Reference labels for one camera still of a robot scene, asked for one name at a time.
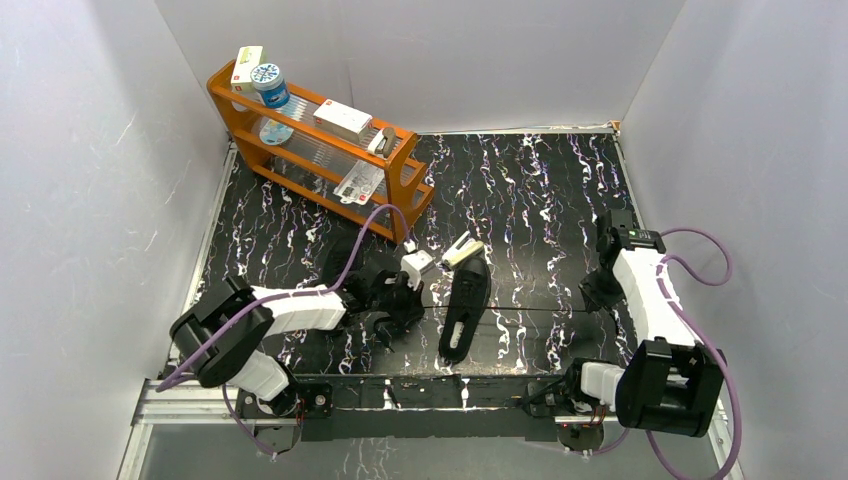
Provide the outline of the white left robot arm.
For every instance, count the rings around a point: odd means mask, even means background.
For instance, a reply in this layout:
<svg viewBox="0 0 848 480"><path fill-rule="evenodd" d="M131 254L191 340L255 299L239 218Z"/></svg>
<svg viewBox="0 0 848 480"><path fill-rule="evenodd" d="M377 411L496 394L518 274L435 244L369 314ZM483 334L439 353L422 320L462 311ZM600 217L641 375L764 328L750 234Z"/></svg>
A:
<svg viewBox="0 0 848 480"><path fill-rule="evenodd" d="M180 316L170 336L202 387L233 385L265 413L286 416L303 389L285 364L260 351L263 340L299 330L341 330L372 313L377 324L416 321L424 313L423 274L432 263L423 251L399 259L379 254L370 261L334 253L318 284L303 289L267 289L229 277Z"/></svg>

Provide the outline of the black canvas shoe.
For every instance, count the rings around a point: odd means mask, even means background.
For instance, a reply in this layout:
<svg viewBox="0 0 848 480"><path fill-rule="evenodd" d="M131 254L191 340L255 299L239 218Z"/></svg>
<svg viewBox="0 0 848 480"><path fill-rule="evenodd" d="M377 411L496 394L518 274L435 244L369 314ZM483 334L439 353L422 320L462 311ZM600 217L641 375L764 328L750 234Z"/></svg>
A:
<svg viewBox="0 0 848 480"><path fill-rule="evenodd" d="M320 284L323 284L327 287L331 287L337 282L345 266L347 265L348 260L350 259L350 256L354 250L355 243L356 237L349 235L338 238L332 244L321 269L319 278ZM351 276L358 276L362 265L363 260L360 252L357 253L354 257L353 263L351 264L348 273L342 276L344 278L343 283L346 282L347 279Z"/></svg>
<svg viewBox="0 0 848 480"><path fill-rule="evenodd" d="M448 303L446 305L425 306L425 309L445 310L438 353L447 363L457 364L467 358L481 318L487 311L589 312L587 308L492 305L490 302L491 286L492 275L488 262L481 256L471 256L462 260L453 270Z"/></svg>

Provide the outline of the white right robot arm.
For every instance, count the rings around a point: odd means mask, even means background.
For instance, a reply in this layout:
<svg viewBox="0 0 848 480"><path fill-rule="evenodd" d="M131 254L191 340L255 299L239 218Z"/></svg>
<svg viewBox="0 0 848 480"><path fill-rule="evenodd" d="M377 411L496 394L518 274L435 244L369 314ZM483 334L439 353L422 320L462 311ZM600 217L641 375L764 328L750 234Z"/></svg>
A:
<svg viewBox="0 0 848 480"><path fill-rule="evenodd" d="M624 367L579 359L563 387L577 414L601 406L625 428L689 437L706 434L724 376L681 306L662 263L661 235L640 229L628 210L596 220L598 267L579 285L587 311L625 303L639 346Z"/></svg>

